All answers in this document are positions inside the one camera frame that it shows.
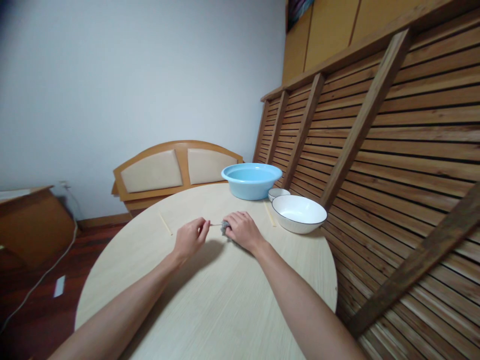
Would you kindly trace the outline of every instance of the gray cloth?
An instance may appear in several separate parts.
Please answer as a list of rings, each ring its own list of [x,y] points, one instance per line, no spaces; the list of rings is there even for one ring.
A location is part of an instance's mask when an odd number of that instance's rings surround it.
[[[221,231],[221,234],[226,237],[227,242],[233,243],[234,245],[238,246],[240,249],[245,250],[244,247],[239,245],[238,242],[236,242],[235,240],[233,240],[231,237],[229,237],[227,235],[227,228],[230,228],[230,229],[232,228],[230,226],[229,222],[228,221],[222,221],[220,231]]]

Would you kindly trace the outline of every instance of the round wooden table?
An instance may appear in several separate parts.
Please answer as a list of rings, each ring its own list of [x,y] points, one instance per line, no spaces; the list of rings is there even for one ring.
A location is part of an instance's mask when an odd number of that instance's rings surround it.
[[[335,311],[337,274],[329,245],[271,223],[264,201],[234,197],[226,183],[195,187],[156,203],[130,221],[90,271],[75,329],[152,270],[173,248],[177,229],[204,217],[219,224],[247,211],[276,251]],[[268,208],[275,219],[270,202]],[[162,214],[173,235],[163,224]],[[212,226],[205,245],[175,275],[123,359],[304,359],[258,262]]]

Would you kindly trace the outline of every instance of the cabinet door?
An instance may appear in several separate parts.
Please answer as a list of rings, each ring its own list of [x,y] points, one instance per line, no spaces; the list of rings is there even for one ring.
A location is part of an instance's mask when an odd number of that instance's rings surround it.
[[[361,0],[352,43],[385,27],[425,0]]]
[[[359,0],[313,3],[305,71],[349,46]]]
[[[286,34],[285,56],[283,57],[283,84],[304,72],[311,17],[312,7],[310,6]]]

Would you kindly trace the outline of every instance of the forearm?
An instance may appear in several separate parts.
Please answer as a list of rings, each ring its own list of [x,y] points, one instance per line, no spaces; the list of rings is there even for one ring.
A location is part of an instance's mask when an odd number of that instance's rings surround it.
[[[364,359],[353,337],[322,298],[268,242],[262,242],[253,255],[307,359]]]
[[[178,256],[169,254],[83,324],[50,360],[117,359],[182,263]]]

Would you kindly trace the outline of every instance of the white bowl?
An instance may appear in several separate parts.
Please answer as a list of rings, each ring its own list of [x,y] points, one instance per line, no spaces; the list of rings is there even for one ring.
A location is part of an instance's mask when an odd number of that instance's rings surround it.
[[[280,225],[292,233],[311,233],[327,219],[327,212],[320,204],[303,196],[278,196],[271,205]]]
[[[271,188],[268,190],[268,198],[272,202],[275,198],[283,195],[290,195],[290,191],[281,188]]]

